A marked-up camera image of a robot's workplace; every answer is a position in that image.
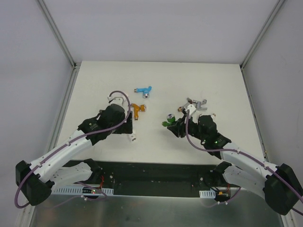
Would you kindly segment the green faucet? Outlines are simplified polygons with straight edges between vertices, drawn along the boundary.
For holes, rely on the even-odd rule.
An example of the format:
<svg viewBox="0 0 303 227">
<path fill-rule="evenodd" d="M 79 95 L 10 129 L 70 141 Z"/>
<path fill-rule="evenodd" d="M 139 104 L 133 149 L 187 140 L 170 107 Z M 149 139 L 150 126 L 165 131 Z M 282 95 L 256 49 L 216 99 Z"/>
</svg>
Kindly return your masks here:
<svg viewBox="0 0 303 227">
<path fill-rule="evenodd" d="M 170 113 L 166 117 L 166 121 L 163 121 L 161 124 L 163 127 L 168 127 L 174 125 L 176 122 L 176 117 L 174 114 Z"/>
</svg>

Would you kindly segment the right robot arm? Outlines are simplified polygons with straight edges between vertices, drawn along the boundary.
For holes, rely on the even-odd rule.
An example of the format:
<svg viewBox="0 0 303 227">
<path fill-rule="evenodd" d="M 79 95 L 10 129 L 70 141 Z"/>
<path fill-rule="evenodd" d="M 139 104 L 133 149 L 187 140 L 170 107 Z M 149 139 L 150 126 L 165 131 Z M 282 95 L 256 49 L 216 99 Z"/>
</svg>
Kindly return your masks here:
<svg viewBox="0 0 303 227">
<path fill-rule="evenodd" d="M 278 166 L 245 152 L 218 132 L 213 115 L 201 115 L 194 122 L 186 114 L 179 119 L 169 114 L 162 125 L 178 138 L 200 140 L 201 147 L 196 149 L 222 161 L 220 171 L 213 174 L 217 186 L 229 183 L 242 187 L 264 199 L 280 215 L 288 214 L 303 200 L 303 188 L 290 166 Z"/>
</svg>

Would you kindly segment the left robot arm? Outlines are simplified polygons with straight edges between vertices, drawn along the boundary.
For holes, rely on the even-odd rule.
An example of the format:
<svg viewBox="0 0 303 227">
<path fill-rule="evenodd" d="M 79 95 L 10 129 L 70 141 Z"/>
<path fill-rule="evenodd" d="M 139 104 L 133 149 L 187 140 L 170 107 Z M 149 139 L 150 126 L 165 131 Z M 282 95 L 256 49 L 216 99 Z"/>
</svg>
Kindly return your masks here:
<svg viewBox="0 0 303 227">
<path fill-rule="evenodd" d="M 111 134 L 131 134 L 132 115 L 131 106 L 125 110 L 119 104 L 110 104 L 96 116 L 85 119 L 66 141 L 48 153 L 29 163 L 24 160 L 18 162 L 15 167 L 18 187 L 15 206 L 21 209 L 39 205 L 56 189 L 72 183 L 97 183 L 101 168 L 93 159 L 85 159 L 68 168 L 63 166 Z"/>
</svg>

